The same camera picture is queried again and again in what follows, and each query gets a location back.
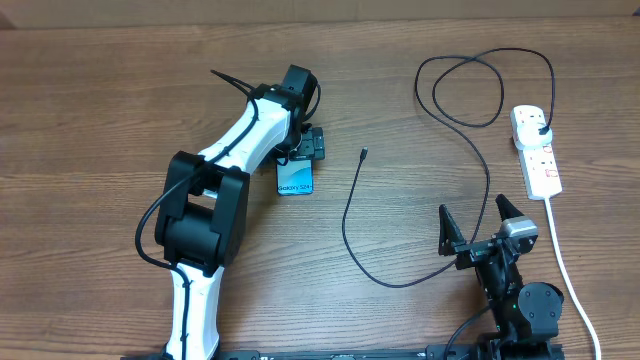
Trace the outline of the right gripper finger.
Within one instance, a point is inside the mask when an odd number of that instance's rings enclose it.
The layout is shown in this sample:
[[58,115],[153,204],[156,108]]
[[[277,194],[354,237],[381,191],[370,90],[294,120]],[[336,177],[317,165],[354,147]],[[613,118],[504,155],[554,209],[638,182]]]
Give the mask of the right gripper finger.
[[461,234],[448,208],[442,204],[439,206],[439,255],[455,255],[457,248],[466,244],[466,239]]
[[517,209],[504,194],[499,194],[495,202],[502,221],[523,216],[523,213]]

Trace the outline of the Galaxy smartphone with blue screen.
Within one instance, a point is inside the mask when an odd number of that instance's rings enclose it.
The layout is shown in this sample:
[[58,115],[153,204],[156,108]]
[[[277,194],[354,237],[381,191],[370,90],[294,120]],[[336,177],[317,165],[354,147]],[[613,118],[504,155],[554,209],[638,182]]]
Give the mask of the Galaxy smartphone with blue screen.
[[276,165],[277,192],[281,196],[309,195],[313,193],[313,171],[310,160],[287,161]]

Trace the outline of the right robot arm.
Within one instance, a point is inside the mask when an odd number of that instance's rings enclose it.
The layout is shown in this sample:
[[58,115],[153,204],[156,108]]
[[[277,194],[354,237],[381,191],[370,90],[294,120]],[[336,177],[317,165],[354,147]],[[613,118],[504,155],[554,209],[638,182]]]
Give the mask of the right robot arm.
[[[559,334],[564,295],[550,283],[524,283],[516,265],[520,256],[533,249],[538,227],[506,196],[498,195],[496,204],[499,230],[473,243],[463,237],[447,207],[439,207],[438,253],[453,256],[458,270],[475,270],[487,305],[460,325],[441,350],[428,353],[444,359],[562,359],[562,347],[551,339]],[[496,331],[479,335],[470,345],[457,346],[460,334],[488,312]]]

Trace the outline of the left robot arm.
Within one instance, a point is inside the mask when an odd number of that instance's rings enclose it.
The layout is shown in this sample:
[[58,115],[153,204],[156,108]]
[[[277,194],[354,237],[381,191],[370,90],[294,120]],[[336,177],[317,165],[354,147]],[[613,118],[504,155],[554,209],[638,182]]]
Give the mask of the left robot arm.
[[324,136],[309,124],[321,86],[313,73],[292,65],[279,84],[254,87],[224,75],[247,97],[237,122],[197,154],[171,159],[154,237],[162,267],[173,282],[173,320],[162,359],[214,359],[222,277],[246,230],[250,178],[268,161],[280,174],[300,177],[325,157]]

